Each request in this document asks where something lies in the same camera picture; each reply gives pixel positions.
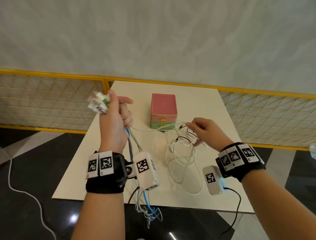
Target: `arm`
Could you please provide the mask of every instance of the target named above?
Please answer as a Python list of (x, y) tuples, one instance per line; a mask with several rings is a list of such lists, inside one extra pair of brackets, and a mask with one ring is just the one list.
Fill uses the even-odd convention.
[[(221, 152), (233, 142), (209, 119), (195, 118), (187, 127)], [(288, 191), (280, 187), (265, 170), (252, 170), (241, 180), (249, 201), (269, 239), (316, 239), (316, 216)]]
[[(100, 114), (101, 145), (99, 152), (123, 152), (127, 142), (124, 128), (132, 125), (131, 112), (126, 103), (133, 101), (117, 97), (109, 91), (110, 104), (106, 115)], [(76, 224), (72, 240), (125, 239), (125, 216), (123, 193), (87, 193)]]

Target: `white plastic bag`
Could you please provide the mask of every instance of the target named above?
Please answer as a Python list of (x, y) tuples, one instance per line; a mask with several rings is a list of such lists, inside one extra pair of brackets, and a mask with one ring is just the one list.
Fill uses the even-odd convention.
[(313, 159), (316, 159), (316, 146), (310, 145), (309, 146), (309, 151), (311, 153), (311, 156)]

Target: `gray wall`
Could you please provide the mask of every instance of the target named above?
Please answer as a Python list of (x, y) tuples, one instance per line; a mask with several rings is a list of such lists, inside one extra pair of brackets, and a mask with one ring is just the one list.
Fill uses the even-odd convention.
[(316, 93), (314, 0), (0, 6), (0, 68)]

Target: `tabletop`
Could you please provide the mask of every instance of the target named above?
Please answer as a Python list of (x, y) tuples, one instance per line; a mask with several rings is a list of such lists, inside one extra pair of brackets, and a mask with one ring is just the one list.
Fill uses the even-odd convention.
[[(210, 195), (204, 181), (201, 192), (197, 195), (190, 195), (175, 186), (168, 173), (167, 164), (165, 163), (165, 153), (167, 147), (167, 134), (149, 128), (150, 125), (150, 106), (152, 93), (175, 94), (178, 121), (192, 121), (194, 117), (204, 117), (214, 120), (235, 142), (240, 142), (238, 133), (234, 124), (226, 110), (226, 107), (220, 97), (219, 92), (212, 88), (188, 87), (177, 85), (136, 83), (115, 81), (111, 87), (118, 96), (127, 96), (134, 100), (134, 104), (129, 105), (129, 109), (133, 113), (134, 124), (132, 129), (136, 139), (144, 151), (148, 151), (155, 163), (157, 169), (160, 186), (149, 192), (150, 204), (157, 206), (184, 207), (184, 208), (200, 208), (216, 211), (235, 212), (239, 197), (234, 192), (227, 192), (221, 195)], [(169, 135), (168, 141), (175, 139), (176, 135)], [(85, 175), (87, 168), (88, 156), (100, 146), (99, 132), (99, 116), (96, 115), (89, 130), (87, 131), (83, 141), (81, 142), (76, 154), (69, 164), (62, 180), (60, 181), (53, 198), (58, 199), (75, 199), (84, 200)], [(137, 146), (132, 140), (133, 154), (138, 152)], [(129, 161), (129, 149), (126, 145), (123, 154)], [(196, 165), (202, 172), (202, 169), (209, 165), (215, 165), (215, 158), (218, 152), (200, 145), (196, 147), (195, 157)], [(173, 155), (167, 151), (167, 162), (173, 159)], [(192, 164), (185, 171), (182, 166), (170, 164), (170, 169), (175, 173), (185, 173), (184, 181), (180, 184), (180, 188), (189, 192), (196, 193), (200, 190), (202, 182), (198, 170)], [(245, 194), (241, 183), (232, 177), (225, 179), (229, 188), (236, 190), (242, 198), (239, 211), (253, 213), (253, 208)], [(124, 189), (124, 202), (127, 203), (131, 193), (135, 189), (134, 180), (128, 180)]]

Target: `pink lid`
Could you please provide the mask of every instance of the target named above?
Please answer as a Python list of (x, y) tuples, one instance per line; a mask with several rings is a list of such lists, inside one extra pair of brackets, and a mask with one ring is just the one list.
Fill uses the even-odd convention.
[(150, 114), (153, 116), (177, 116), (176, 95), (153, 93)]

